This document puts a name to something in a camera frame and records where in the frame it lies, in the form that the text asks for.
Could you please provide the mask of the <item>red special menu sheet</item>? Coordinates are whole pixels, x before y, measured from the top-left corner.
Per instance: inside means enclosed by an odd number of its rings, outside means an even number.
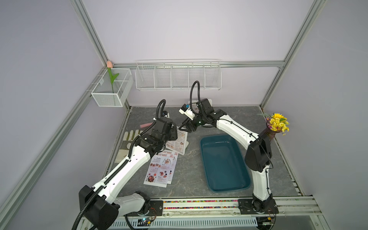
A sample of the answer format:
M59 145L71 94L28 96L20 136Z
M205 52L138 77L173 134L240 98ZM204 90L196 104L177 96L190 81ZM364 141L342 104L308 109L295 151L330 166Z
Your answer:
M167 181L167 184L171 184L179 153L176 151L164 150L161 153L161 155L166 157L166 161L171 166L168 171L168 181Z

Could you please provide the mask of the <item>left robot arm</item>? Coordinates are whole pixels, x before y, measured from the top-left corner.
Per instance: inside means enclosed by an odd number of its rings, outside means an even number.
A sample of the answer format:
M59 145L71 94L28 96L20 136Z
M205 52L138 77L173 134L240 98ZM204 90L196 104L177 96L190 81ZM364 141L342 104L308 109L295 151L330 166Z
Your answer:
M165 104L165 99L159 102L155 121L134 138L127 156L118 166L94 186L84 186L79 191L80 212L73 230L78 228L82 217L92 223L93 229L107 230L118 217L148 209L150 199L142 192L123 198L118 195L140 167L164 150L168 141L177 140L176 123L163 115Z

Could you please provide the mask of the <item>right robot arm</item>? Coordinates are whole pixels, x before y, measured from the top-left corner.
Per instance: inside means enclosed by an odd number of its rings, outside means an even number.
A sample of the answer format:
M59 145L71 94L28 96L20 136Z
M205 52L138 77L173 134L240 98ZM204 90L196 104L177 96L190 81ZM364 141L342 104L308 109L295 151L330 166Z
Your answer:
M184 104L179 112L187 116L179 127L181 131L191 133L200 126L211 125L238 141L246 149L244 161L252 173L254 183L252 209L261 214L276 208L268 173L272 165L272 151L270 138L265 130L258 135L240 125L225 111L215 110L207 98L200 98L199 81L195 81L191 87L189 104Z

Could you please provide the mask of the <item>purple pink toy trowel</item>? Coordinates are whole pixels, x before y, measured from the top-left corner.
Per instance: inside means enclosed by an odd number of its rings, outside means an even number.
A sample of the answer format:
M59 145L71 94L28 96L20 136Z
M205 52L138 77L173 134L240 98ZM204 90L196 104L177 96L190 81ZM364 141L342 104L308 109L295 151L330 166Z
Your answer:
M151 123L141 124L141 125L140 125L140 128L141 128L141 129L143 129L143 128L146 128L146 127L151 126L152 124L153 124L152 122L151 122Z

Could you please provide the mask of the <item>white green work glove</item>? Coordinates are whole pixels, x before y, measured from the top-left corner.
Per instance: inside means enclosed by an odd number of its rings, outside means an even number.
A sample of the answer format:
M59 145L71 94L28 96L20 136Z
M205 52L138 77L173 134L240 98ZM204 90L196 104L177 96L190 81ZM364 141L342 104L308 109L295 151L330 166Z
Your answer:
M124 133L122 144L117 153L114 163L120 163L128 155L130 145L132 144L134 138L142 132L142 130L137 129Z

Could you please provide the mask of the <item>teal plastic tray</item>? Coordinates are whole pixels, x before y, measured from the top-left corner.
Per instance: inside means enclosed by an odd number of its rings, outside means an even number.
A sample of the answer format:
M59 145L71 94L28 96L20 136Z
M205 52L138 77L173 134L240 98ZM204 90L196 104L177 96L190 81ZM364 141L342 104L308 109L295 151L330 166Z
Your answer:
M237 141L230 135L204 137L201 155L209 189L215 193L248 189L252 180Z

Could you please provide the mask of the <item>dark purple vase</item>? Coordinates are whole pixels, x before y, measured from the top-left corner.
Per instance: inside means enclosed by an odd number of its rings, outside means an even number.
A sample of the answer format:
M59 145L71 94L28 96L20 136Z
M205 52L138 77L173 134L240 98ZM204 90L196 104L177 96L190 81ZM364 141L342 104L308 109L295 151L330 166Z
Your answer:
M266 128L259 134L259 137L262 137L264 140L268 138L269 142L271 142L275 135L278 134L277 131L273 131L271 128L266 126Z

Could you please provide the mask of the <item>yellow flower bouquet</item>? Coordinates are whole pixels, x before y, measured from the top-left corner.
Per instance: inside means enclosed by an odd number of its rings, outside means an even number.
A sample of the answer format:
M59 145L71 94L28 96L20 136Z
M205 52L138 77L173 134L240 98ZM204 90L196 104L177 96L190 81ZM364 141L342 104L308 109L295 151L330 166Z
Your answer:
M285 135L287 132L289 132L289 122L286 117L284 117L280 113L273 113L271 115L269 114L258 114L259 116L262 116L266 121L266 127L274 132L274 133L282 133Z

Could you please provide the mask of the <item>pink artificial tulip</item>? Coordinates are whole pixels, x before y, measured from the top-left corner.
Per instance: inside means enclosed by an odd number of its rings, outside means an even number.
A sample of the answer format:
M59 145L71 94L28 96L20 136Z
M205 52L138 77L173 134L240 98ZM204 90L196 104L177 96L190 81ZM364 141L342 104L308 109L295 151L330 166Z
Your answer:
M110 77L110 83L111 83L112 93L114 94L115 93L115 90L114 90L114 81L119 76L119 73L116 73L116 74L113 74L112 73L113 63L110 60L108 60L106 62L106 67L107 67L107 71L108 71L109 77Z

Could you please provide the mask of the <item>white ventilation grille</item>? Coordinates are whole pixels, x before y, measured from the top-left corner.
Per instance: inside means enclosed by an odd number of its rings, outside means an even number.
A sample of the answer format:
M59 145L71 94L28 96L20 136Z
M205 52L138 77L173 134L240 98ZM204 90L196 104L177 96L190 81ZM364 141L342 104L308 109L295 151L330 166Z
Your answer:
M231 227L257 227L255 217L227 217L227 218L157 218L149 226L139 226L142 218L129 218L134 229L212 229Z

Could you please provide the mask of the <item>white mesh wall basket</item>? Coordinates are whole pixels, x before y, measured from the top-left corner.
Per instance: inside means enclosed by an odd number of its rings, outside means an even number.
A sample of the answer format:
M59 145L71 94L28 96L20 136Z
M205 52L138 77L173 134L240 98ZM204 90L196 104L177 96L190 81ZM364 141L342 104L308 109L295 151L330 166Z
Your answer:
M124 107L133 83L130 69L107 68L91 95L99 107Z

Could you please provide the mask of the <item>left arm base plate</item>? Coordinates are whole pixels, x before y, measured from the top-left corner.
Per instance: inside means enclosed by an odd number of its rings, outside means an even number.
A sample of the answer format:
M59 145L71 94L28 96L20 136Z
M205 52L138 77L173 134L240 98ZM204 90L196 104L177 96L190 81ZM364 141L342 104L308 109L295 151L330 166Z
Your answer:
M144 204L142 209L138 212L130 212L127 214L129 217L137 216L162 216L163 214L163 201L162 200L151 200L149 203Z

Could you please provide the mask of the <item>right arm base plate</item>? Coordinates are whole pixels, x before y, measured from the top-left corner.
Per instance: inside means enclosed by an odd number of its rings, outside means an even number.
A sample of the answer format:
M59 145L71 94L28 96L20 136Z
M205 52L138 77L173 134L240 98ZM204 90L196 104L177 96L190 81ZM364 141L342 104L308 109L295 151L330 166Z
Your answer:
M239 199L238 208L242 215L247 214L278 214L279 210L273 198L265 201L259 199Z

